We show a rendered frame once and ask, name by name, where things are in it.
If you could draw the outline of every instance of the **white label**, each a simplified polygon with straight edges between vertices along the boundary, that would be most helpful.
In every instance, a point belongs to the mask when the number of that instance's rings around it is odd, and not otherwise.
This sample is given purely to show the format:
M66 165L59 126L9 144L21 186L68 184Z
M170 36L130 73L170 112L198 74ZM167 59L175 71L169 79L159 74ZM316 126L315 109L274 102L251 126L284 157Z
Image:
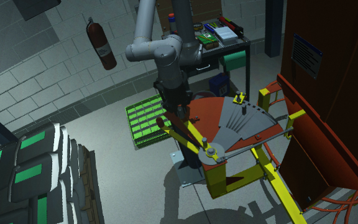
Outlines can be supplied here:
M227 85L223 85L219 88L220 96L223 96L225 93L227 93Z
M96 51L98 51L98 54L100 57L104 57L104 56L110 54L111 48L110 48L109 42L107 42L107 44L105 44L103 47L97 48Z

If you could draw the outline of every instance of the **green crate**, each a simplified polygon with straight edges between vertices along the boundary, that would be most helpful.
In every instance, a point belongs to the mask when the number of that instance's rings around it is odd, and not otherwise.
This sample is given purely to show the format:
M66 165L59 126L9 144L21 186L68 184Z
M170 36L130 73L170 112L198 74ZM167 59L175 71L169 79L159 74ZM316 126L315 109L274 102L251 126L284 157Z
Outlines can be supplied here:
M162 131L155 121L161 117L165 125L172 128L171 122L163 115L166 110L162 108L161 103L160 95L155 95L126 107L132 139L137 147L149 146L171 137Z

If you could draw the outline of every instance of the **orange cylinder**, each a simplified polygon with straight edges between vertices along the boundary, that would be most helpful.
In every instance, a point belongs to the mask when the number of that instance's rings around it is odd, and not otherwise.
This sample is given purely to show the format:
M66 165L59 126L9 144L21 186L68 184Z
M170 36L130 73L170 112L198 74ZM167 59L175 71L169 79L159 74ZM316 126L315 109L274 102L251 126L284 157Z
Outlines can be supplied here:
M111 70L117 66L116 58L111 51L110 44L107 40L103 28L98 23L92 23L88 27L89 39L102 61L103 67L106 70Z

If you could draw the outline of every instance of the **stacked bag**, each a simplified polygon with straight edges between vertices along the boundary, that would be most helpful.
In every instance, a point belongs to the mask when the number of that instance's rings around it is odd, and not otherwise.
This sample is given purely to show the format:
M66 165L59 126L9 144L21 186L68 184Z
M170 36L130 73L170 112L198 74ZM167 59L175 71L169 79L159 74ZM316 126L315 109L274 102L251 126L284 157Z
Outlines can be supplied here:
M90 224L84 151L58 123L0 146L0 224Z

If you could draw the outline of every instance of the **yellow metal frame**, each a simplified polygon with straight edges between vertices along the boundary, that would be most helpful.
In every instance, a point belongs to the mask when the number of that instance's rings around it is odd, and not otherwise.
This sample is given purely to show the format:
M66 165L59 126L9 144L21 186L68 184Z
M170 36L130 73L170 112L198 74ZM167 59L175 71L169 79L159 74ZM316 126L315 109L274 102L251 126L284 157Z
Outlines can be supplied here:
M245 94L241 93L240 98L241 101L237 101L236 99L234 99L233 103L241 105L242 102L244 101ZM258 105L265 111L268 111L269 103L270 103L270 92L266 88L264 88L259 91ZM304 114L305 112L302 110L291 115L290 119L288 120L287 129L292 126L294 119L299 118ZM206 150L211 148L211 146L208 143L203 144L202 142L203 136L192 125L192 123L190 121L186 121L183 124L194 135L194 137L199 142L199 144L203 146L204 152L202 151L200 152L200 149L198 149L198 147L187 141L185 138L181 137L172 129L168 128L166 125L164 125L164 127L162 127L161 129L167 132L169 135L171 135L178 142L182 143L184 146L186 146L194 153L196 154L205 153L208 157L212 157L216 161L218 156L216 154L213 156L209 156L206 153ZM205 171L203 167L207 188L212 198L216 199L218 197L228 194L229 192L237 190L241 187L244 187L248 184L255 182L256 180L265 177L265 179L270 182L270 185L273 187L274 191L278 195L278 198L280 199L281 203L283 203L283 206L287 211L288 216L291 218L291 221L295 224L306 223L306 220L302 216L302 212L299 211L290 193L285 187L283 181L278 176L277 170L273 167L271 160L269 160L266 154L264 153L262 149L262 145L252 148L251 152L252 155L255 157L255 159L259 162L257 162L257 164L251 168L248 168L246 170L243 170L242 172L239 172L238 174L230 176L229 179L231 177L237 178L237 181L229 185L226 184L226 162L221 163L208 171Z

